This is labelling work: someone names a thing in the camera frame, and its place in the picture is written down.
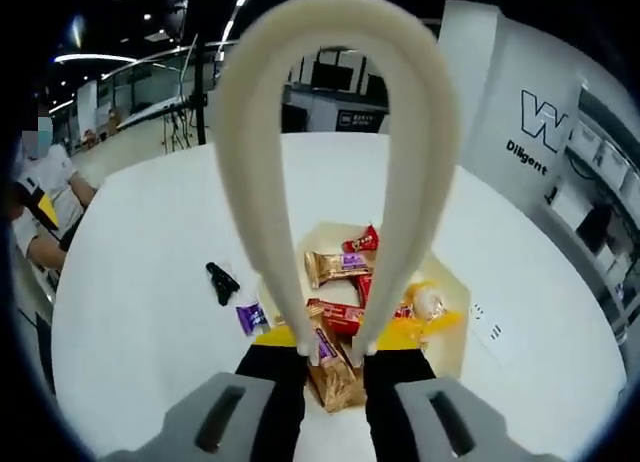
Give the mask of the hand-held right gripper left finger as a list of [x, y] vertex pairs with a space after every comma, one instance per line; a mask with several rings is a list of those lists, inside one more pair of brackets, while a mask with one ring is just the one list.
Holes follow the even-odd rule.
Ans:
[[260, 335], [165, 414], [160, 432], [109, 461], [291, 461], [305, 414], [307, 359], [285, 325]]

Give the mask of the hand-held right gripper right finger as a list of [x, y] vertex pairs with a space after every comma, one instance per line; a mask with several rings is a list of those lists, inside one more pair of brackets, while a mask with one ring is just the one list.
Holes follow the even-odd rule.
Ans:
[[541, 461], [504, 417], [458, 381], [438, 378], [414, 336], [385, 330], [364, 359], [366, 418], [379, 461]]

